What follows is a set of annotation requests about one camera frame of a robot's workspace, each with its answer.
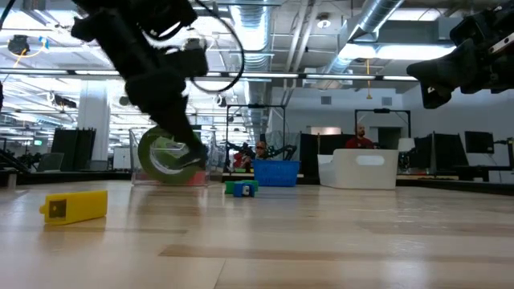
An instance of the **yellow block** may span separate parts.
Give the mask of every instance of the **yellow block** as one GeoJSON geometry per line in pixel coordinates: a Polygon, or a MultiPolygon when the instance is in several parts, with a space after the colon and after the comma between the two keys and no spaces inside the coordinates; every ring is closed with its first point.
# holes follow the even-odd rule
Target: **yellow block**
{"type": "Polygon", "coordinates": [[[102,218],[107,213],[107,191],[47,195],[39,212],[45,215],[45,222],[51,225],[67,225],[102,218]]]}

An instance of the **wooden floor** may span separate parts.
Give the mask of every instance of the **wooden floor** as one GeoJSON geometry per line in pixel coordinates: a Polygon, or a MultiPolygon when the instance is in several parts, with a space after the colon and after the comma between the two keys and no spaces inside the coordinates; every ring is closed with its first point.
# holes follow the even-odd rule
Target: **wooden floor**
{"type": "Polygon", "coordinates": [[[433,189],[209,189],[98,181],[0,192],[0,288],[514,288],[514,198],[433,189]],[[108,189],[52,227],[47,193],[108,189]]]}

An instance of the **blue bin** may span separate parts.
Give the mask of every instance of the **blue bin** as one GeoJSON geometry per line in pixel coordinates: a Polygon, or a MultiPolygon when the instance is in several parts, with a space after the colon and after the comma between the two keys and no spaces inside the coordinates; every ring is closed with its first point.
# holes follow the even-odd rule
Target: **blue bin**
{"type": "Polygon", "coordinates": [[[299,161],[254,160],[255,180],[260,186],[294,187],[299,170],[299,161]]]}

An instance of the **column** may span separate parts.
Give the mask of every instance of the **column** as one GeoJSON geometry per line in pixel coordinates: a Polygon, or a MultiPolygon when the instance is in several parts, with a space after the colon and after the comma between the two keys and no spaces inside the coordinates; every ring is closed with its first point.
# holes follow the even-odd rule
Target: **column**
{"type": "Polygon", "coordinates": [[[78,128],[95,128],[95,144],[91,159],[106,161],[109,147],[109,123],[111,106],[108,98],[108,82],[83,80],[80,90],[78,128]]]}

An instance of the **roll of tape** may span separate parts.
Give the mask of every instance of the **roll of tape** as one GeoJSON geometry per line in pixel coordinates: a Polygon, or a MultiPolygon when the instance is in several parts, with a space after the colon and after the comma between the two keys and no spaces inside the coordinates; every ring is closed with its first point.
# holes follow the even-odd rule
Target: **roll of tape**
{"type": "Polygon", "coordinates": [[[139,141],[137,155],[141,168],[153,179],[171,185],[184,185],[201,171],[198,166],[172,169],[182,150],[173,142],[173,136],[156,126],[145,132],[139,141]]]}

